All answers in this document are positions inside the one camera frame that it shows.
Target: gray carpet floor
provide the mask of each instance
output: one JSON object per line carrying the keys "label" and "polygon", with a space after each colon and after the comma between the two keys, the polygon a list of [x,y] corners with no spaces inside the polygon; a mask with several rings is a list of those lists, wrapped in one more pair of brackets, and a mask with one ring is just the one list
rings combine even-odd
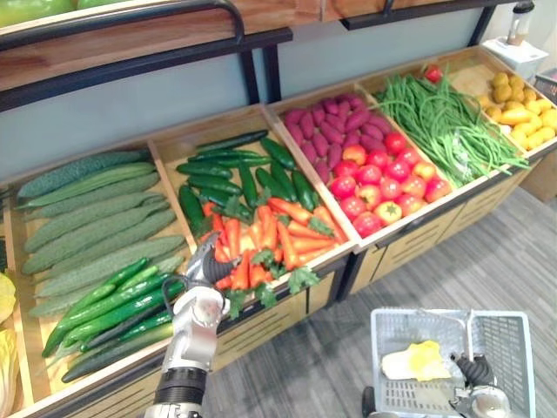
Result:
{"label": "gray carpet floor", "polygon": [[376,307],[511,309],[529,317],[539,418],[557,417],[557,199],[518,189],[494,212],[213,374],[204,416],[360,417]]}

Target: wheel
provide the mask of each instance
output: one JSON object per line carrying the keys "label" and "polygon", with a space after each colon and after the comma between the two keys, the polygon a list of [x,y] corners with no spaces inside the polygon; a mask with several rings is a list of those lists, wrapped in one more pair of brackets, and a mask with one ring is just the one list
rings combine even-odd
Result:
{"label": "wheel", "polygon": [[375,393],[372,386],[367,386],[362,394],[362,415],[364,418],[375,412]]}

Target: white plastic basket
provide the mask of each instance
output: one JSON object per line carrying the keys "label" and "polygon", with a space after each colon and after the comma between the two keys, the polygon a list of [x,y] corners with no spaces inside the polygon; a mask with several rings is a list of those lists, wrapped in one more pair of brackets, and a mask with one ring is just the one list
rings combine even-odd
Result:
{"label": "white plastic basket", "polygon": [[[452,379],[390,381],[381,359],[411,343],[435,340]],[[484,354],[516,417],[535,418],[534,368],[528,318],[522,312],[381,308],[372,311],[375,406],[401,418],[460,417],[449,405],[464,376],[452,353]]]}

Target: bottle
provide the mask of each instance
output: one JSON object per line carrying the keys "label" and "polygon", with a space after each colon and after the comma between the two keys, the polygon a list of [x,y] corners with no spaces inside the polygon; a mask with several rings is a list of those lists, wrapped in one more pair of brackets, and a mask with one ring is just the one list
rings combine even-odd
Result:
{"label": "bottle", "polygon": [[534,10],[534,2],[527,0],[518,2],[513,9],[513,20],[508,31],[507,43],[520,46],[522,41],[528,34],[530,20],[532,20],[532,10]]}

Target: red tomato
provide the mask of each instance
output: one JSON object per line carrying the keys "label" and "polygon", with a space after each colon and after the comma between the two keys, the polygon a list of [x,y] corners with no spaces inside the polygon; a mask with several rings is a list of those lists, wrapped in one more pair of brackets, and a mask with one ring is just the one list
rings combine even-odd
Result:
{"label": "red tomato", "polygon": [[392,155],[397,155],[406,148],[406,139],[399,132],[387,133],[383,143],[387,152]]}
{"label": "red tomato", "polygon": [[367,209],[372,210],[381,203],[381,190],[376,185],[364,185],[358,189],[358,196],[367,203]]}
{"label": "red tomato", "polygon": [[393,161],[385,167],[383,173],[391,179],[403,182],[410,175],[410,166],[404,161]]}
{"label": "red tomato", "polygon": [[383,170],[387,164],[389,164],[391,160],[389,156],[384,151],[377,151],[373,150],[369,154],[367,154],[366,164],[368,165],[375,165]]}
{"label": "red tomato", "polygon": [[413,148],[406,148],[402,150],[399,155],[397,155],[397,161],[404,161],[410,166],[410,168],[413,168],[421,161],[421,157]]}
{"label": "red tomato", "polygon": [[373,213],[379,216],[385,225],[391,225],[402,218],[402,209],[391,200],[377,206]]}
{"label": "red tomato", "polygon": [[354,220],[358,215],[366,210],[366,204],[362,199],[352,196],[340,201],[340,208],[349,220]]}
{"label": "red tomato", "polygon": [[403,193],[412,194],[417,198],[423,199],[426,194],[426,181],[422,177],[410,176],[400,185]]}
{"label": "red tomato", "polygon": [[366,162],[366,148],[360,144],[350,145],[342,151],[342,159],[350,159],[357,165],[363,165]]}
{"label": "red tomato", "polygon": [[356,180],[349,176],[338,177],[329,185],[332,194],[338,199],[348,198],[354,195]]}
{"label": "red tomato", "polygon": [[360,185],[378,185],[381,181],[381,169],[376,165],[362,165],[355,177]]}
{"label": "red tomato", "polygon": [[429,203],[441,199],[451,192],[451,185],[445,180],[433,179],[426,186],[426,201]]}
{"label": "red tomato", "polygon": [[435,170],[435,165],[432,163],[427,163],[426,161],[420,161],[412,169],[412,174],[415,176],[422,177],[425,181],[429,181],[435,177],[437,171]]}
{"label": "red tomato", "polygon": [[371,212],[363,212],[352,222],[354,228],[362,238],[370,236],[381,229],[381,218]]}
{"label": "red tomato", "polygon": [[402,193],[400,190],[400,183],[395,179],[389,179],[384,177],[379,184],[379,189],[381,190],[381,196],[386,200],[396,199]]}
{"label": "red tomato", "polygon": [[340,161],[338,164],[334,166],[332,170],[334,171],[335,177],[345,177],[345,176],[354,177],[354,174],[356,174],[358,168],[359,165],[357,165],[355,162],[351,160],[347,160],[347,161]]}
{"label": "red tomato", "polygon": [[402,194],[394,202],[402,209],[402,216],[408,216],[427,205],[425,200],[417,198],[412,194]]}

